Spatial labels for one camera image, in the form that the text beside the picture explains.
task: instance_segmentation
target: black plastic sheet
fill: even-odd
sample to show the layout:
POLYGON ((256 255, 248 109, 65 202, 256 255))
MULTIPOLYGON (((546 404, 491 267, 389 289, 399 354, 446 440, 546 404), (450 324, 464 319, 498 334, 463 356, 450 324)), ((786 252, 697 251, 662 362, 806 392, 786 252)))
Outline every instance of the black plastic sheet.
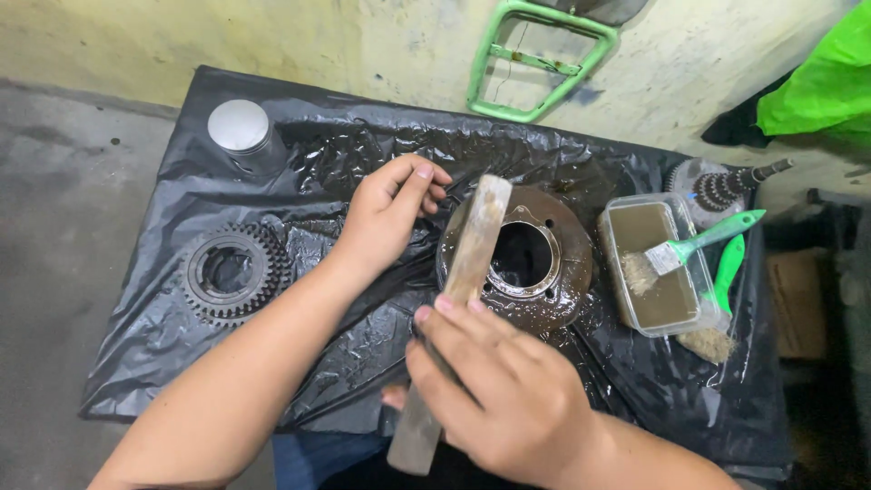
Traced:
MULTIPOLYGON (((436 244, 481 174, 559 195, 595 239, 595 218, 608 200, 658 191, 663 171, 686 158, 200 67, 160 167, 80 414, 135 418, 229 333, 199 322, 181 297, 177 268, 196 235, 229 221, 271 226, 285 238, 293 271, 301 276, 333 245, 363 176, 411 152, 453 176, 449 198, 438 214, 417 221, 400 260, 354 302, 281 420, 282 430, 392 432, 394 414, 381 408, 378 391, 407 376, 402 356, 413 312, 437 293, 436 244), (229 99, 262 104, 276 121, 289 148, 281 173, 243 174, 211 141, 208 116, 229 99)), ((726 364, 708 364, 673 339, 649 339, 619 324, 602 269, 580 318, 547 341, 575 363, 596 410, 637 423, 733 474, 781 479, 792 455, 766 310, 760 228, 750 232, 748 244, 748 260, 733 288, 739 348, 726 364)), ((595 258, 604 264, 599 252, 595 258)))

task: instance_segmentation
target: concrete floor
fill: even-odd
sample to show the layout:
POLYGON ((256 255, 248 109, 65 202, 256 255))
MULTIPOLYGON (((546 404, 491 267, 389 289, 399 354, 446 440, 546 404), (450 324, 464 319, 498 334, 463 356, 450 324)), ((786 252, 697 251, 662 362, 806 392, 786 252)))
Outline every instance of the concrete floor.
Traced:
MULTIPOLYGON (((84 488, 126 429, 76 413, 174 121, 77 99, 0 86, 4 490, 84 488)), ((271 465, 231 488, 274 488, 271 465)))

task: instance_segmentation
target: green cloth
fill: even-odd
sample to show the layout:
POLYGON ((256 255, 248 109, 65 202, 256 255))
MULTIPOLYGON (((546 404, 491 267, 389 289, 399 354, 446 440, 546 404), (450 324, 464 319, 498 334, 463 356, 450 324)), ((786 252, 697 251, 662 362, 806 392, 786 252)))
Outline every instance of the green cloth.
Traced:
POLYGON ((841 19, 757 110, 768 136, 824 130, 871 145, 871 0, 841 19))

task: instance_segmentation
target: wall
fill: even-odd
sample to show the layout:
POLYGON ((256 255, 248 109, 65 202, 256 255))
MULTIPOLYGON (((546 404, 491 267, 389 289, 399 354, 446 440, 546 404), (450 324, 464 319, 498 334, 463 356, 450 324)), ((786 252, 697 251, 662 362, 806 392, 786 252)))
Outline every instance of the wall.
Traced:
MULTIPOLYGON (((0 76, 180 105, 193 69, 208 64, 463 111, 471 58, 495 2, 0 0, 0 76)), ((623 28, 617 53, 540 124, 742 165, 792 155, 799 168, 764 190, 775 211, 810 186, 871 196, 871 167, 855 167, 855 157, 699 140, 717 114, 797 65, 853 3, 651 0, 623 28)), ((524 24, 506 44, 564 56, 583 49, 566 32, 524 24)), ((499 102, 523 105, 547 85, 522 71, 503 83, 507 74, 493 66, 485 94, 498 87, 499 102)))

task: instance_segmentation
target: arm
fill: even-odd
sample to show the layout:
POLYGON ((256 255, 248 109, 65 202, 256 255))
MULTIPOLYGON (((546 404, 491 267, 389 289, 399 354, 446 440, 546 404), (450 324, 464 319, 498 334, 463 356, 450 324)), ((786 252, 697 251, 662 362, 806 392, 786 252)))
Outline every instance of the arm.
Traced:
MULTIPOLYGON (((467 307, 441 295, 415 321, 476 401, 417 342, 406 350, 408 371, 446 440, 485 470, 551 490, 737 490, 712 462, 594 412, 565 357, 480 301, 467 307)), ((403 401, 396 390, 384 399, 403 401)))
POLYGON ((266 443, 351 302, 399 257, 450 177, 417 155, 360 184, 332 251, 172 381, 94 478, 93 490, 222 487, 266 443))

